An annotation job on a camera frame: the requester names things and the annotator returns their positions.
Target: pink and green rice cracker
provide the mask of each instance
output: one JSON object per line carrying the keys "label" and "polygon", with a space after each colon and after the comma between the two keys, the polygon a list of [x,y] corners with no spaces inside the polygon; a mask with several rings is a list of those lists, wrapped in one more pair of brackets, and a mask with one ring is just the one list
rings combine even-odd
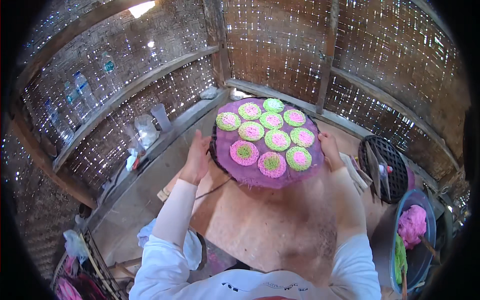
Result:
{"label": "pink and green rice cracker", "polygon": [[275,98],[268,98],[264,101],[264,109],[269,112],[282,112],[285,108],[285,105],[282,101]]}
{"label": "pink and green rice cracker", "polygon": [[270,130],[265,134],[265,144],[268,148],[281,152],[290,147],[290,137],[281,130]]}
{"label": "pink and green rice cracker", "polygon": [[312,164],[312,156],[307,149],[302,147],[291,147],[285,157],[290,168],[295,171],[305,171]]}
{"label": "pink and green rice cracker", "polygon": [[254,144],[240,140],[230,146],[230,156],[239,165],[251,166],[258,159],[258,149]]}
{"label": "pink and green rice cracker", "polygon": [[300,147],[308,148],[315,142],[315,136],[313,133],[305,128],[294,128],[290,131],[290,138],[294,144]]}
{"label": "pink and green rice cracker", "polygon": [[258,105],[256,105],[255,103],[247,102],[240,105],[239,114],[245,120],[256,120],[261,116],[262,111],[260,110],[260,107],[258,107]]}
{"label": "pink and green rice cracker", "polygon": [[294,126],[294,127],[299,127],[303,124],[305,124],[305,115],[303,112],[297,110],[297,109],[289,109],[283,114],[283,118],[285,119],[285,122],[287,122],[288,125]]}
{"label": "pink and green rice cracker", "polygon": [[263,113],[260,123],[268,129],[280,129],[283,126],[282,116],[274,112]]}
{"label": "pink and green rice cracker", "polygon": [[233,112],[222,112],[216,117],[216,125],[221,130],[234,131],[240,126],[240,118]]}
{"label": "pink and green rice cracker", "polygon": [[245,141],[256,142],[263,138],[265,129],[257,122],[244,122],[239,127],[239,136]]}
{"label": "pink and green rice cracker", "polygon": [[266,152],[258,159],[258,169],[267,177],[278,178],[285,173],[287,164],[280,154]]}

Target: hand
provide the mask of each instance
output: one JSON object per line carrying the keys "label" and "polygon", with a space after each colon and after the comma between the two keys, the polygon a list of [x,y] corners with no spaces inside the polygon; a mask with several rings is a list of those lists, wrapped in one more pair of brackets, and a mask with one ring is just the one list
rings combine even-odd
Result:
{"label": "hand", "polygon": [[345,164],[340,158],[335,137],[328,132],[322,132],[318,134],[318,139],[325,154],[325,161],[330,166],[330,171],[333,172],[343,167]]}
{"label": "hand", "polygon": [[207,149],[210,146],[211,136],[202,137],[200,130],[195,131],[192,145],[188,151],[187,163],[180,171],[179,179],[198,185],[207,174],[208,159]]}

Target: person's left hand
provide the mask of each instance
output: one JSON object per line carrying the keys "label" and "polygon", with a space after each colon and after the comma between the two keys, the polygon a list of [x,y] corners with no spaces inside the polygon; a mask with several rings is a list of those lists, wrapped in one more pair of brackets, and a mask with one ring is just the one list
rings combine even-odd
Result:
{"label": "person's left hand", "polygon": [[192,145],[188,151],[187,163],[180,172],[179,179],[198,185],[208,171],[206,151],[210,146],[211,136],[202,137],[200,130],[195,131]]}

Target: person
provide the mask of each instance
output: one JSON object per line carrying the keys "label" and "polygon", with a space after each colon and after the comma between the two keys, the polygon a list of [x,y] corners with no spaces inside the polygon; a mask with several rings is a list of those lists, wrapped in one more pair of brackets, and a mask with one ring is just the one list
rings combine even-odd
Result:
{"label": "person", "polygon": [[187,283],[189,269],[182,253],[183,241],[197,186],[208,171],[205,154],[211,140],[211,137],[202,137],[197,130],[187,162],[145,244],[142,266],[135,277],[130,299],[380,299],[380,284],[372,261],[360,196],[340,159],[335,137],[324,132],[318,138],[336,182],[332,188],[339,246],[329,286],[315,287],[290,271],[264,274],[242,269]]}

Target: white shirt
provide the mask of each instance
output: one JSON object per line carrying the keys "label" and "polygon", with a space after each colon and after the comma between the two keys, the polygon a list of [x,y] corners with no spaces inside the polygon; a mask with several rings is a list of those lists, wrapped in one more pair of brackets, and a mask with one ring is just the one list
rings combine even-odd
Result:
{"label": "white shirt", "polygon": [[380,299],[380,284],[365,234],[353,236],[335,253],[330,285],[317,288],[290,271],[260,273],[229,270],[209,279],[187,283],[190,271],[179,246],[150,235],[142,267],[130,291],[140,299],[245,299],[283,296],[292,299]]}

